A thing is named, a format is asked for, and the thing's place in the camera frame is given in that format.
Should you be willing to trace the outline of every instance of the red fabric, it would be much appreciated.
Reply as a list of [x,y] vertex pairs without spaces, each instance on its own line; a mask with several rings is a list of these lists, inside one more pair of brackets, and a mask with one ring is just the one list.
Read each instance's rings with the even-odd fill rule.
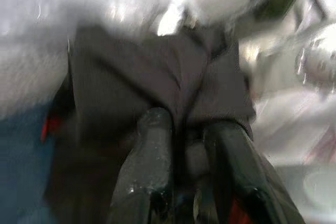
[[236,199],[232,206],[229,224],[253,224],[248,214],[241,209]]
[[56,131],[62,123],[62,120],[58,117],[47,118],[45,124],[43,125],[42,132],[41,132],[41,142],[44,143],[48,136],[49,132]]

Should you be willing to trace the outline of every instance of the blue floor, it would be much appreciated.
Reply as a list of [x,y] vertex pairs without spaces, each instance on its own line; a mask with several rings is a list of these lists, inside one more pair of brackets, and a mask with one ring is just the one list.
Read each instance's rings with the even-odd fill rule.
[[43,201],[54,143],[39,140],[47,111],[40,105],[0,121],[0,223],[54,223]]

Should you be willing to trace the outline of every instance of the dark fabric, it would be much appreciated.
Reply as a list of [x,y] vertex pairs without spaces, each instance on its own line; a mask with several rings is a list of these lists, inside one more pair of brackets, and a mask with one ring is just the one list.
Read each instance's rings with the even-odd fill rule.
[[[134,142],[129,136],[149,108],[169,110],[179,139],[175,147],[183,148],[181,135],[188,127],[221,119],[236,120],[251,136],[254,109],[239,69],[238,44],[226,46],[222,38],[216,29],[184,30],[136,44],[100,27],[78,29],[69,57],[70,88],[63,87],[67,95],[57,98],[71,100],[72,92],[74,109],[65,109],[46,191],[56,213],[65,216],[62,223],[103,222]],[[54,111],[62,111],[60,104],[55,101]],[[92,198],[83,200],[85,195]],[[68,217],[79,212],[87,218]]]

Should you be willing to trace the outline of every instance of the red strap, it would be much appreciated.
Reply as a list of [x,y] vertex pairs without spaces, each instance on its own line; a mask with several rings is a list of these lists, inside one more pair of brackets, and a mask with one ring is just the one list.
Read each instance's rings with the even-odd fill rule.
[[253,224],[248,214],[241,209],[236,199],[232,206],[229,224]]
[[48,117],[45,124],[43,125],[42,132],[41,132],[41,142],[44,143],[48,136],[49,132],[55,132],[60,125],[62,124],[62,120],[58,117],[50,118]]

